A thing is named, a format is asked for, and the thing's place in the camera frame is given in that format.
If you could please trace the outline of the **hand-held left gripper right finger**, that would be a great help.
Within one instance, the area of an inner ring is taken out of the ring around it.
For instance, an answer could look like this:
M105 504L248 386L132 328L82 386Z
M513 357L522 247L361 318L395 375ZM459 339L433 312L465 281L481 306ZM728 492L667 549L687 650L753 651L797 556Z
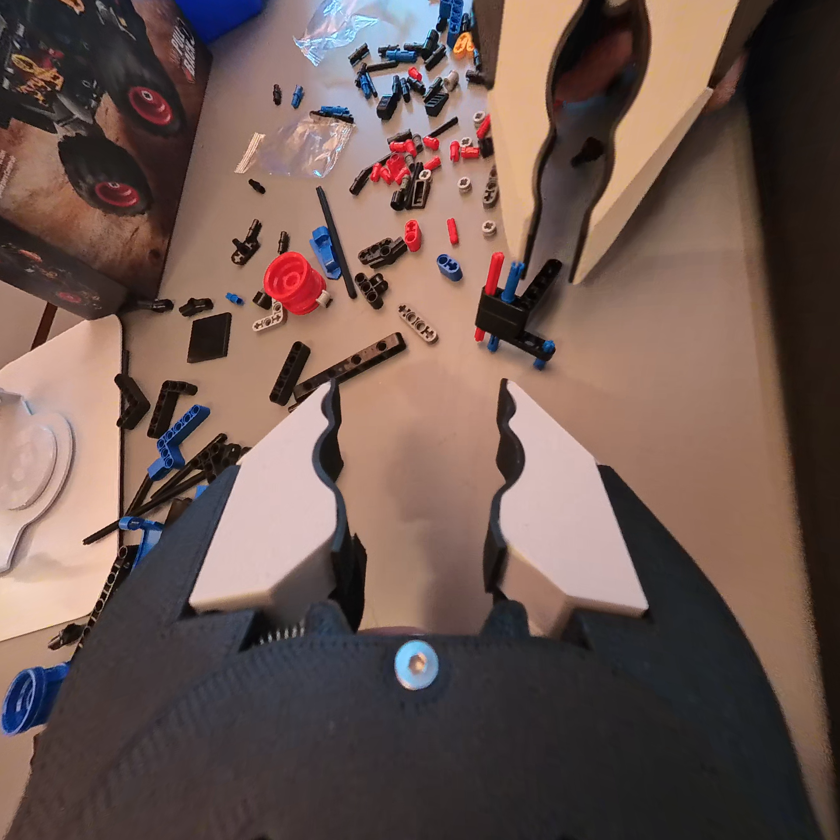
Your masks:
M483 574L520 603L533 635L561 635L575 610L638 618L648 599L595 457L518 384L503 379Z

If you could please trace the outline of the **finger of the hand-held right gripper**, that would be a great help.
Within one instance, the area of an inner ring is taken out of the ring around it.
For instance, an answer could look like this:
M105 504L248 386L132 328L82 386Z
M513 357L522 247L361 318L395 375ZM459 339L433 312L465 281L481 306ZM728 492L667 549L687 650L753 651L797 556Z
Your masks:
M602 188L581 230L573 284L620 235L760 22L759 2L640 4L637 78L605 142Z
M582 1L489 2L489 112L508 253L529 261L550 152L553 74Z

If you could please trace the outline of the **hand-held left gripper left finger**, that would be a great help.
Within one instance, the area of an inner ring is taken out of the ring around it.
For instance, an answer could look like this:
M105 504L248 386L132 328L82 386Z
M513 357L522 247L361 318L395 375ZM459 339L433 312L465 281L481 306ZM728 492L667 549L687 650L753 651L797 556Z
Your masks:
M330 380L241 458L190 594L195 613L254 609L285 628L331 599L359 629L366 554L338 488L341 422Z

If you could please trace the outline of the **small beam and pins assembly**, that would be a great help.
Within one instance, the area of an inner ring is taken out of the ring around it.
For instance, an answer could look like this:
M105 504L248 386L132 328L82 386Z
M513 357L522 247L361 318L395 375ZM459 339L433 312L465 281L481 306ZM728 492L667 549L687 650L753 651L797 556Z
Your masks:
M490 265L487 273L486 282L482 290L485 289L490 295L493 295L494 292L497 289L499 289L501 290L502 300L512 301L514 298L520 298L520 295L526 290L525 289L521 294L518 293L518 287L520 281L524 278L524 272L526 267L525 264L521 261L512 261L509 267L507 281L502 287L500 286L499 281L501 278L501 271L504 265L505 256L501 252L497 252L492 255L492 257L490 258ZM531 318L531 315L533 315L533 313L535 312L536 308L529 314L526 330L522 332L519 336L517 336L517 338L509 340L499 339L495 335L478 332L475 329L475 341L477 343L486 342L486 347L491 353L497 352L500 343L508 343L510 346L526 354L529 354L533 358L532 364L536 370L544 370L547 363L549 363L552 357L554 356L556 347L554 341L551 341L550 339L545 339L529 331L529 320Z

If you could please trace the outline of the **short black beam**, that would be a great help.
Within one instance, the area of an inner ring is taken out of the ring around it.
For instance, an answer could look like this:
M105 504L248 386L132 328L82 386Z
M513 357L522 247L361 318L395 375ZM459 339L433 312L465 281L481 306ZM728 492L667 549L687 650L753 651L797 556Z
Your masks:
M289 403L310 353L310 348L302 341L295 341L291 345L276 381L269 392L270 402L279 406L286 406Z
M532 279L527 289L520 295L520 309L531 313L557 280L563 263L559 259L546 260L539 273Z

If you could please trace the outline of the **grey desk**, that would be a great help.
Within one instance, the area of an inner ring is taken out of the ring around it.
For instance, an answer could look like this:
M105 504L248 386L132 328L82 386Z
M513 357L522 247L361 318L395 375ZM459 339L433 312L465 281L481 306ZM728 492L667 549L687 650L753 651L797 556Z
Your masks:
M403 224L385 185L348 194L357 172L404 120L384 129L354 89L347 54L313 67L293 43L318 2L272 2L211 47L213 65L186 178L162 296L176 304L225 292L251 298L281 230L309 255L322 223L316 182L266 176L257 195L235 165L254 132L269 136L304 105L346 104L358 126L324 182L352 271L355 255ZM386 274L380 311L339 294L327 311L253 334L256 316L233 309L228 355L188 364L189 319L176 312L126 316L130 374L153 400L164 379L197 385L211 408L190 454L217 434L253 446L287 411L268 393L293 341L311 347L304 375L399 330L394 309L414 305L439 332L434 346L405 334L407 349L341 385L339 486L367 550L362 627L409 626L433 634L478 631L491 599L481 554L490 501L502 377L518 383L603 464L613 467L698 563L738 618L773 681L825 837L838 838L823 687L784 421L763 264L758 196L740 101L701 117L640 207L582 286L561 280L532 329L558 343L545 371L524 353L489 353L473 340L479 286L490 254L507 250L503 225L485 240L476 192L487 169L469 161L470 196L456 167L438 171L419 214L423 246ZM448 250L446 217L460 235L464 270L447 282L434 259ZM261 250L231 265L232 238L262 221Z

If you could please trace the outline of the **person's right hand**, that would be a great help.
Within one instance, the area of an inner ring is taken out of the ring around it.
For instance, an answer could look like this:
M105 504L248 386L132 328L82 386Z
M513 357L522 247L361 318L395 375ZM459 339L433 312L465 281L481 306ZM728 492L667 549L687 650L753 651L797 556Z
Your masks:
M748 57L749 52L745 49L734 60L726 73L712 89L711 95L707 100L706 112L718 111L730 102L738 89Z

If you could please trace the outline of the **black perforated connector brick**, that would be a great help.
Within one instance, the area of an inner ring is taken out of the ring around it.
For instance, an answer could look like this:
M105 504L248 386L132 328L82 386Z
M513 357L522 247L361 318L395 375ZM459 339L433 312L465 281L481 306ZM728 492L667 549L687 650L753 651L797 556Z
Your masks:
M249 451L250 447L219 441L206 446L191 459L187 466L191 467L192 470L196 470L200 474L202 481L210 484L226 468L235 466Z

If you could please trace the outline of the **thin black axle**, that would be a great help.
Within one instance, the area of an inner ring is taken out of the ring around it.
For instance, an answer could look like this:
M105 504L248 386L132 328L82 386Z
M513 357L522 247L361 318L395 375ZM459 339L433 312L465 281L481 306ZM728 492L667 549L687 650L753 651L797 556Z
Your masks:
M225 442L230 444L227 441L227 436L225 434L220 434L216 436L209 444L215 442ZM147 512L150 512L165 503L172 501L177 497L180 493L192 489L196 487L201 482L201 476L196 470L192 470L191 467L187 466L187 464L191 461L189 459L185 466L182 469L178 469L172 478L166 480L163 486L152 492L151 495L146 498L145 494L146 491L151 489L152 480L150 478L146 478L143 480L143 484L141 485L141 489L135 501L133 501L130 505L128 510L122 514L123 517L141 517Z

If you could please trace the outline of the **blue and black brick assembly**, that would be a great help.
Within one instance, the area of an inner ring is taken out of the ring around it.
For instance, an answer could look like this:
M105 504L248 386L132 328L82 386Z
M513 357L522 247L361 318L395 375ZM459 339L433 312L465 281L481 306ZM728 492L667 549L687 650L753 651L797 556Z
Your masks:
M165 528L172 525L183 514L183 512L188 509L192 502L193 499L190 498L174 499L166 519L163 522L138 517L123 517L119 520L118 527L120 530L140 531L142 533L140 545L136 549L134 560L130 565L132 570L137 567L147 554L156 546Z

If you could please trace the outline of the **blue angled beam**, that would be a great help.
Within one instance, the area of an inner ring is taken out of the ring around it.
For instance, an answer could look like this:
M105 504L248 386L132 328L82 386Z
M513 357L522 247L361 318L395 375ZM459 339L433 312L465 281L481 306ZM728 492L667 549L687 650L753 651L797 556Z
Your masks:
M174 469L182 469L185 466L181 445L210 413L209 407L195 404L157 439L158 458L147 468L148 477L152 481L161 480Z

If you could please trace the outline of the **black angled beam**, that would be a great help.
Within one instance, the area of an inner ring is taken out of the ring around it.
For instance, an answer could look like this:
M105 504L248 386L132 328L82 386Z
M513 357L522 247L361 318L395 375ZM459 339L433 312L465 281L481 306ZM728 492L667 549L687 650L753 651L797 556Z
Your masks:
M172 427L179 398L181 396L194 396L195 394L197 394L197 386L193 383L175 380L164 381L152 412L147 436L153 439L163 436Z

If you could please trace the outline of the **long black beam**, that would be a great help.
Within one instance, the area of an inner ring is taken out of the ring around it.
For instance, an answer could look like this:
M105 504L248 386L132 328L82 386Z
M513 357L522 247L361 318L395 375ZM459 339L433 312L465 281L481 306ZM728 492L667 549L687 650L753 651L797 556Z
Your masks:
M406 342L400 332L393 332L370 344L344 360L323 371L300 381L292 391L295 406L305 402L321 385L336 381L344 383L379 364L390 360L406 350Z

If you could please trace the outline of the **black straight beam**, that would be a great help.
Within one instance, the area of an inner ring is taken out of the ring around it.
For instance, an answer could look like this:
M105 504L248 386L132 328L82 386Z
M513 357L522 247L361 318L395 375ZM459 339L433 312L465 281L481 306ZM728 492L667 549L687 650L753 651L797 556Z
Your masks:
M50 650L59 650L72 644L77 644L79 648L84 645L105 606L130 576L138 551L139 546L137 545L121 547L104 582L99 598L91 610L87 623L85 625L79 623L66 625L60 633L49 640L48 648Z

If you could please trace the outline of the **black bent connector beam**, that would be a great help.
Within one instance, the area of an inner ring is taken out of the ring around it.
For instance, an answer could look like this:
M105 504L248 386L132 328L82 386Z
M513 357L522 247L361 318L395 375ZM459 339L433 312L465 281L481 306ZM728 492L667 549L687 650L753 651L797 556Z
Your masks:
M150 401L130 375L118 373L114 377L114 382L121 395L121 411L117 427L125 431L133 430L150 411Z

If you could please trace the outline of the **clear plastic bag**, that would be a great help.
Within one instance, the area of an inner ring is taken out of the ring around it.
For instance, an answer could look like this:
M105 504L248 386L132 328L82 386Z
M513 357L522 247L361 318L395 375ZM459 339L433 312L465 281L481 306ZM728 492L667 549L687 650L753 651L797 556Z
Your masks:
M354 123L310 114L282 125L273 133L255 132L234 173L260 171L322 179L332 171L355 130Z
M362 30L377 24L381 13L382 2L322 1L293 42L306 60L319 67L333 50L349 46Z

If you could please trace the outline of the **black flat panel tile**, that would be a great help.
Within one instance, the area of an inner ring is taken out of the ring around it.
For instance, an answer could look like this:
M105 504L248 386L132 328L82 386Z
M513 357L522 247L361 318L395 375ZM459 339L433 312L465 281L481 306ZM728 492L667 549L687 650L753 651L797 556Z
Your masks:
M198 364L227 357L232 321L233 316L230 312L194 320L186 362Z

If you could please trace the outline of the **long black axle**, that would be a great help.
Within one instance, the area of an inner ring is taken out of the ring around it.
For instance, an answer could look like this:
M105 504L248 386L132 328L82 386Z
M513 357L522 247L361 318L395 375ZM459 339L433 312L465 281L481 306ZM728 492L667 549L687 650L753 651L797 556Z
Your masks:
M348 261L344 255L343 247L340 241L339 231L336 227L334 222L332 210L329 204L329 200L327 198L327 194L324 191L322 186L316 187L316 194L318 196L318 200L322 209L322 214L324 215L325 224L329 231L329 236L331 239L332 250L335 255L335 258L339 265L340 275L343 279L344 286L346 291L350 297L350 299L356 299L358 297L358 293L356 287L354 285L354 280L352 273L350 272Z

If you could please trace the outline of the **red wheel hub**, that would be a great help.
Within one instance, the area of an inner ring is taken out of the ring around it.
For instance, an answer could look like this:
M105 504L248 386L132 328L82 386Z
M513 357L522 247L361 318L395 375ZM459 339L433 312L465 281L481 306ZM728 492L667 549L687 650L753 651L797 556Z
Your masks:
M263 289L290 314L303 316L319 309L327 283L308 262L295 251L276 257L266 269Z

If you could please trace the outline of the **light grey thin beam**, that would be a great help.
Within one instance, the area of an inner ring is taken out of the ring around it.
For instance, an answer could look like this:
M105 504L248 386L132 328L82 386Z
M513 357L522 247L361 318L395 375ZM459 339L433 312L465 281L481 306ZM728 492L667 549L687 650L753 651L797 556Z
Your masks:
M426 344L432 345L438 341L438 332L416 310L406 304L397 308L399 317Z

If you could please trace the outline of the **blue curved brick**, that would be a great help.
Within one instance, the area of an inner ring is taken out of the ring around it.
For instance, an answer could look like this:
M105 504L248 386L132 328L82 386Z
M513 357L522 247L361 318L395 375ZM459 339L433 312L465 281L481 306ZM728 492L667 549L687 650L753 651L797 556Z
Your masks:
M341 277L342 271L335 255L329 229L326 226L316 227L310 238L310 247L317 257L318 263L325 277L337 280Z

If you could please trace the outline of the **white book stand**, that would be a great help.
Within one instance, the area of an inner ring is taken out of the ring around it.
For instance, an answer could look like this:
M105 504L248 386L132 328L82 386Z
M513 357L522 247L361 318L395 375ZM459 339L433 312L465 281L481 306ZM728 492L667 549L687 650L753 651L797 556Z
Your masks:
M1 373L1 639L89 614L119 550L123 334L85 321Z

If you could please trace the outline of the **black perforated panel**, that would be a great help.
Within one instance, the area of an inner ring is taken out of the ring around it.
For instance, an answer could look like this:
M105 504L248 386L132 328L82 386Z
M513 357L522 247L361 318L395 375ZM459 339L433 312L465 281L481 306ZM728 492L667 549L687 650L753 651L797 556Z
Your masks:
M839 751L839 2L773 2L744 75L828 740Z

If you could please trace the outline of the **black cross-hole connector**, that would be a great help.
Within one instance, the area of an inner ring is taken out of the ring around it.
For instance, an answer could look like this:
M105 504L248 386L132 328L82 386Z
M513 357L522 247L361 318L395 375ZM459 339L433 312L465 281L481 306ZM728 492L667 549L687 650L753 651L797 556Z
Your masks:
M260 248L259 234L263 224L260 220L255 219L250 226L248 233L244 239L234 238L234 253L231 260L235 266L246 265Z

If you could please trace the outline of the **blue wheel hub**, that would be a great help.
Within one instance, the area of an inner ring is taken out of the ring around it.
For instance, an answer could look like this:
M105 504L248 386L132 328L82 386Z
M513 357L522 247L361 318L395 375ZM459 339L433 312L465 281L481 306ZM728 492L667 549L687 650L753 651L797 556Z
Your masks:
M2 705L2 732L16 736L44 725L67 677L70 662L20 671L10 683Z

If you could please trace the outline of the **blue plastic bin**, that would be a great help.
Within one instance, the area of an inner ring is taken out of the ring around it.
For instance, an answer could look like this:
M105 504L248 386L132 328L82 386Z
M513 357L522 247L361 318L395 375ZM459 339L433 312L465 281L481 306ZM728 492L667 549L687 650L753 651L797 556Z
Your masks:
M212 44L260 15L266 1L175 1L199 39Z

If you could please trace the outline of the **toy truck set box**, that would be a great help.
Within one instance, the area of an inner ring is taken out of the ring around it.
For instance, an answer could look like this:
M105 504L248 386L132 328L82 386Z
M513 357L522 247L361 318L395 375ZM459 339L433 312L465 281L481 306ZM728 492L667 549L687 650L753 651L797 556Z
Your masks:
M212 64L183 5L1 2L2 282L87 320L157 297Z

